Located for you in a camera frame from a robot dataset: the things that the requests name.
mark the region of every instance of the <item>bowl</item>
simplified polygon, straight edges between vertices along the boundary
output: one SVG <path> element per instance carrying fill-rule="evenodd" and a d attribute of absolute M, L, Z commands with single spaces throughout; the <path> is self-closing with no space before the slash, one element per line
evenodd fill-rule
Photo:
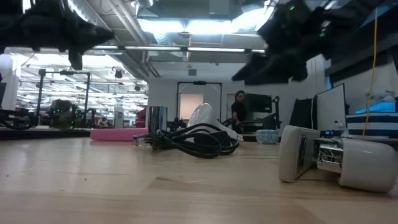
<path fill-rule="evenodd" d="M 277 144 L 279 142 L 279 132 L 277 130 L 257 130 L 256 139 L 261 144 Z"/>

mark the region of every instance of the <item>black shirt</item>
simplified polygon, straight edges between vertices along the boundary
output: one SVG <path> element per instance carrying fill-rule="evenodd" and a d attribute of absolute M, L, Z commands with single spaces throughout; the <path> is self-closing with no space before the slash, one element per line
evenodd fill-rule
<path fill-rule="evenodd" d="M 242 122 L 246 119 L 246 105 L 240 102 L 235 102 L 231 106 L 232 113 L 236 112 L 236 117 L 238 121 Z"/>

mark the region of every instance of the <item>blue and white striped object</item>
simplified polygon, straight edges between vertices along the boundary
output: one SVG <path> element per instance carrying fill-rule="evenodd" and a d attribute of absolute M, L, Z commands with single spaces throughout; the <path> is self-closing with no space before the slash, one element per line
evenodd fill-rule
<path fill-rule="evenodd" d="M 346 116 L 349 134 L 362 136 L 366 113 Z M 398 113 L 370 113 L 366 136 L 388 138 L 398 136 Z"/>

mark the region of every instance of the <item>white plastic object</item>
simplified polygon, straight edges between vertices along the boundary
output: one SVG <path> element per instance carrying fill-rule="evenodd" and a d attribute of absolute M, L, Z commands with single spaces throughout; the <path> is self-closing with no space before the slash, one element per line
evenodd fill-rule
<path fill-rule="evenodd" d="M 193 114 L 191 115 L 191 118 L 189 119 L 188 127 L 196 125 L 196 124 L 203 124 L 203 123 L 216 126 L 217 128 L 220 128 L 221 130 L 226 131 L 231 138 L 237 139 L 238 141 L 243 141 L 242 135 L 237 134 L 235 131 L 222 125 L 217 120 L 214 109 L 208 103 L 204 103 L 204 104 L 198 106 L 198 108 L 193 112 Z M 211 132 L 215 131 L 214 129 L 207 128 L 207 127 L 200 127 L 200 128 L 207 129 Z"/>
<path fill-rule="evenodd" d="M 304 151 L 300 148 L 302 139 Z M 282 182 L 294 182 L 295 179 L 310 168 L 313 161 L 313 139 L 319 138 L 320 132 L 313 129 L 286 126 L 282 133 L 279 145 L 279 180 Z"/>
<path fill-rule="evenodd" d="M 397 181 L 398 154 L 391 146 L 357 139 L 343 140 L 339 184 L 346 187 L 388 192 Z"/>

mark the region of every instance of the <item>wooden table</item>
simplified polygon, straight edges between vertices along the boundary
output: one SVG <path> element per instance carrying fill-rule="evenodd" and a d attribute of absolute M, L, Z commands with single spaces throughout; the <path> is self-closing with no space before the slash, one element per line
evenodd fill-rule
<path fill-rule="evenodd" d="M 340 187 L 331 173 L 278 180 L 278 146 L 232 156 L 154 154 L 86 138 L 0 142 L 0 223 L 397 223 L 389 194 Z"/>

